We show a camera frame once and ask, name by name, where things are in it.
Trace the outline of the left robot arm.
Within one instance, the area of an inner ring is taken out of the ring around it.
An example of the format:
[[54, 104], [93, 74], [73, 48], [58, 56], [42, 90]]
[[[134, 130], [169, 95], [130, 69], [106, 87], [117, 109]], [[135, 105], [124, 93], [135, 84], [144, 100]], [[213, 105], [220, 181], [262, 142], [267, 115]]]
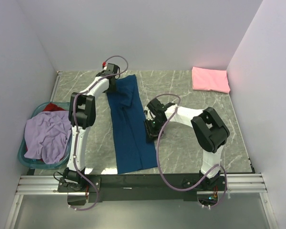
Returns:
[[74, 191], [82, 191], [94, 184], [84, 175], [85, 150], [88, 133], [96, 119], [96, 99], [105, 92], [116, 91], [115, 76], [101, 72], [94, 81], [79, 93], [72, 93], [69, 108], [71, 122], [71, 152], [63, 172], [64, 181]]

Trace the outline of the blue t shirt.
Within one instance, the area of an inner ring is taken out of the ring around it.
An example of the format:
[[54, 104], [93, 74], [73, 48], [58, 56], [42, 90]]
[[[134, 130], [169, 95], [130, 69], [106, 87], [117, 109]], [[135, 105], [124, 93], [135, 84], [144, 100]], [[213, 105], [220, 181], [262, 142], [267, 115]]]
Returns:
[[116, 81], [116, 92], [107, 93], [111, 110], [117, 173], [157, 166], [154, 142], [146, 142], [145, 115], [137, 78], [128, 75]]

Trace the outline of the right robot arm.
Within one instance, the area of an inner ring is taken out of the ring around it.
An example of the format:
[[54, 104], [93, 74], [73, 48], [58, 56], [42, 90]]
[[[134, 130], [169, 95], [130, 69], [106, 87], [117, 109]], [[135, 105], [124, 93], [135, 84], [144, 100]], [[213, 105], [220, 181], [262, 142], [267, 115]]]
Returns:
[[[216, 185], [216, 180], [220, 176], [221, 154], [227, 142], [230, 132], [218, 115], [217, 111], [211, 107], [204, 110], [192, 109], [169, 103], [167, 105], [147, 105], [144, 108], [146, 120], [144, 122], [146, 130], [146, 141], [156, 140], [156, 161], [160, 176], [164, 183], [176, 191], [190, 191], [197, 186], [204, 190], [211, 190]], [[187, 188], [177, 188], [171, 185], [165, 178], [160, 165], [159, 147], [161, 136], [169, 122], [176, 122], [192, 127], [196, 139], [203, 149], [203, 162], [200, 169], [201, 178], [197, 183]]]

